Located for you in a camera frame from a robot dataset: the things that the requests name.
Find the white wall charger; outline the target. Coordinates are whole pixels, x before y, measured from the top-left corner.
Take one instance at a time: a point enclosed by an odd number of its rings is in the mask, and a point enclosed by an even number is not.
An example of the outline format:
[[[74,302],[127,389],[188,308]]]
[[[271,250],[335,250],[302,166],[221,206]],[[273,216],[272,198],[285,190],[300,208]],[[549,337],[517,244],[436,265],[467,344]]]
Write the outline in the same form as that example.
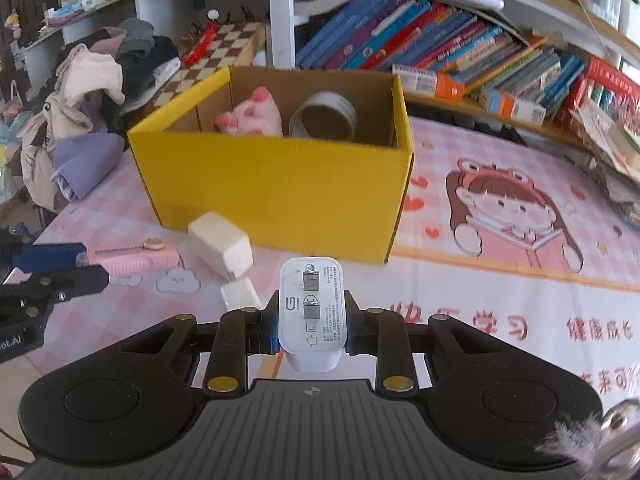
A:
[[[343,270],[330,257],[297,257],[279,276],[279,344],[294,370],[334,370],[346,347]]]

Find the large white power adapter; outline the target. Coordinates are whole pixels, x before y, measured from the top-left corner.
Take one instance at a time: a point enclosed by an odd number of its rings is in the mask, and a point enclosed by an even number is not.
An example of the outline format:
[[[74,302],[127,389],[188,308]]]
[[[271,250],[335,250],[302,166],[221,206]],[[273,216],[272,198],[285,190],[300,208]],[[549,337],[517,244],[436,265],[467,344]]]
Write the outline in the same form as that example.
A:
[[[194,254],[229,282],[242,278],[254,263],[248,235],[216,212],[190,222],[188,239]]]

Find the small white charger cube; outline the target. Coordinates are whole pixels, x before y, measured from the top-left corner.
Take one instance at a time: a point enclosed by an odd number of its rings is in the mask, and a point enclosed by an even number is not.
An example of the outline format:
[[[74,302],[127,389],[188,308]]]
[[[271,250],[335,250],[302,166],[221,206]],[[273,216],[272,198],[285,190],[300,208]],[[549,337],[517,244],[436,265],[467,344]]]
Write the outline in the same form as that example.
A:
[[[260,300],[252,281],[246,276],[223,284],[220,292],[228,311],[243,308],[262,310],[262,300]]]

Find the pink utility knife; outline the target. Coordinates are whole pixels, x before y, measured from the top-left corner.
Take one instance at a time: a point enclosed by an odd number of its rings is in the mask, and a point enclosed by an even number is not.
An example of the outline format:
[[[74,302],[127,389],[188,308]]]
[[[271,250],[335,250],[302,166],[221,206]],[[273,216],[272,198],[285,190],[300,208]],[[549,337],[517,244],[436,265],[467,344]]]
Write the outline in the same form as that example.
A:
[[[181,264],[179,253],[161,238],[148,238],[137,245],[91,248],[85,260],[118,278],[170,271]]]

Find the pile of clothes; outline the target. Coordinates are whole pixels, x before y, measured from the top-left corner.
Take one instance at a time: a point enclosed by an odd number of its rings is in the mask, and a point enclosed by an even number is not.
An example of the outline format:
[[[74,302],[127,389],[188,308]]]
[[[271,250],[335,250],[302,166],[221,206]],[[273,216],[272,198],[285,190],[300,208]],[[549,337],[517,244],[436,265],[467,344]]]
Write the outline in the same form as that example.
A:
[[[66,44],[18,135],[32,201],[58,212],[84,200],[122,158],[122,118],[144,107],[180,65],[175,43],[138,18]]]

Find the yellow cardboard box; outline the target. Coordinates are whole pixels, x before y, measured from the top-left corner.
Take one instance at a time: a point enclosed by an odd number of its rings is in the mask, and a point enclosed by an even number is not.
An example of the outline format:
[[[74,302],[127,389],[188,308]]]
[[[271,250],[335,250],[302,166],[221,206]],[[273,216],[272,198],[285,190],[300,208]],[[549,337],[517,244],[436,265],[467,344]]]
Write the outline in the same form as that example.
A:
[[[229,136],[216,117],[260,86],[290,120],[312,94],[356,108],[354,140]],[[213,211],[259,246],[366,263],[393,248],[414,161],[400,79],[364,70],[229,66],[149,114],[128,140],[160,224]]]

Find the pink checkered table mat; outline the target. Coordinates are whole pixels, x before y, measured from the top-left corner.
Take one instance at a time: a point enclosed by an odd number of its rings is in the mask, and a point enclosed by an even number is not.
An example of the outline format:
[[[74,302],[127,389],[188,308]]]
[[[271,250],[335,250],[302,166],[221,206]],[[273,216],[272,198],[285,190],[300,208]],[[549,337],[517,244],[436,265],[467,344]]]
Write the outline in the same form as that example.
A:
[[[411,127],[416,163],[392,254],[382,266],[343,266],[357,304],[394,310],[410,322],[449,314],[584,378],[605,405],[636,396],[638,232],[623,224],[571,157],[424,119],[413,119]],[[462,158],[531,177],[559,209],[584,257],[582,270],[556,276],[462,252],[450,231],[445,184]],[[174,246],[181,266],[116,278],[99,295],[55,307],[44,345],[29,355],[40,373],[176,314],[202,322],[224,314],[224,282],[194,255],[186,234],[160,227],[130,156],[86,200],[66,207],[41,238],[110,246],[148,237]]]

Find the pink plush pig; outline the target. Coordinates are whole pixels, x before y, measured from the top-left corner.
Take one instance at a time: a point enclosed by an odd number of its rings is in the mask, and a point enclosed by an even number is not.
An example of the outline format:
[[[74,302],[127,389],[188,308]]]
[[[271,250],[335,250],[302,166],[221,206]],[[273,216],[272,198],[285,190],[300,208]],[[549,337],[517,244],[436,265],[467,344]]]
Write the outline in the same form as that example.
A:
[[[282,138],[282,117],[270,91],[257,87],[248,100],[215,119],[216,128],[229,136],[273,136]]]

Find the white printed tape roll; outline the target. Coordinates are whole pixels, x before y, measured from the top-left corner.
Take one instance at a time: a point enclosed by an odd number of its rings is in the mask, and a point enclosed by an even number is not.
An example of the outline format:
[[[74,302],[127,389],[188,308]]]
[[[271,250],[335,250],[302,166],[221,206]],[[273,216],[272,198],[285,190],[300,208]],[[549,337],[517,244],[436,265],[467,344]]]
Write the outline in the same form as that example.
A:
[[[292,138],[350,142],[358,125],[356,108],[340,94],[321,91],[296,108],[288,133]]]

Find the orange white small box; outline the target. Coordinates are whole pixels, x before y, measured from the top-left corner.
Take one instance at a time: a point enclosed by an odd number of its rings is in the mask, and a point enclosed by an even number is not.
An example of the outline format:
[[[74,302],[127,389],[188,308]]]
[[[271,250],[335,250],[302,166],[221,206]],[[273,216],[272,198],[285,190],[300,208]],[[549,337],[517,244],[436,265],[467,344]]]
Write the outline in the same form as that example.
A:
[[[460,103],[463,99],[464,85],[446,74],[398,64],[393,65],[392,72],[400,78],[405,96],[420,96],[455,103]]]

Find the wooden chessboard box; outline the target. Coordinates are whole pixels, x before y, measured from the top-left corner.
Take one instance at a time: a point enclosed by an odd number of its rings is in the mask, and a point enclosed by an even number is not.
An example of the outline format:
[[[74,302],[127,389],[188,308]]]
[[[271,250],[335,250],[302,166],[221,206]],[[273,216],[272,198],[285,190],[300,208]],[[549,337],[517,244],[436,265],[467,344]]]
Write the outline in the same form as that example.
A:
[[[254,57],[266,46],[266,26],[262,23],[220,25],[205,55],[189,68],[179,68],[143,107],[154,112],[175,96],[227,66],[251,66]]]

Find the red tassel ornament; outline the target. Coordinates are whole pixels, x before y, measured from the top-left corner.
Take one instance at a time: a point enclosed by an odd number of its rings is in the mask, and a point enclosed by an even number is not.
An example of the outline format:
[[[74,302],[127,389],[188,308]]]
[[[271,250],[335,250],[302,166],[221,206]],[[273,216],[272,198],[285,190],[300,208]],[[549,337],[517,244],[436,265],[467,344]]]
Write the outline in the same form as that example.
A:
[[[190,68],[197,63],[204,55],[216,37],[219,12],[216,9],[209,9],[206,13],[206,22],[195,20],[192,22],[188,32],[191,47],[181,58],[181,66]]]

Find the row of books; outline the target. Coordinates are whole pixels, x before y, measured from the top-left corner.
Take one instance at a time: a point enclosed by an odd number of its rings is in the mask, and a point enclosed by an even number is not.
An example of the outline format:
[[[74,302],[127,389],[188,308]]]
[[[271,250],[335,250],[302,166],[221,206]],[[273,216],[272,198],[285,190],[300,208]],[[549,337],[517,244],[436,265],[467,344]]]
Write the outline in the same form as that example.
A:
[[[480,106],[483,88],[534,102],[547,111],[543,124],[571,124],[588,100],[615,120],[638,113],[638,84],[610,63],[526,37],[488,11],[428,0],[319,3],[327,19],[296,53],[299,68],[425,68],[463,84],[461,102]]]

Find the stack of papers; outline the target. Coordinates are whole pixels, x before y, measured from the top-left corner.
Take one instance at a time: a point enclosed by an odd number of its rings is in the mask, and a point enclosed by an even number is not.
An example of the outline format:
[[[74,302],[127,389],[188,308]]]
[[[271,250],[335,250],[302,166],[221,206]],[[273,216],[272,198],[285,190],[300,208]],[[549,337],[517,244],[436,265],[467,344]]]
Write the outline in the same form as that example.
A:
[[[589,171],[616,214],[639,229],[639,133],[614,120],[591,100],[572,113],[577,135],[591,153]]]

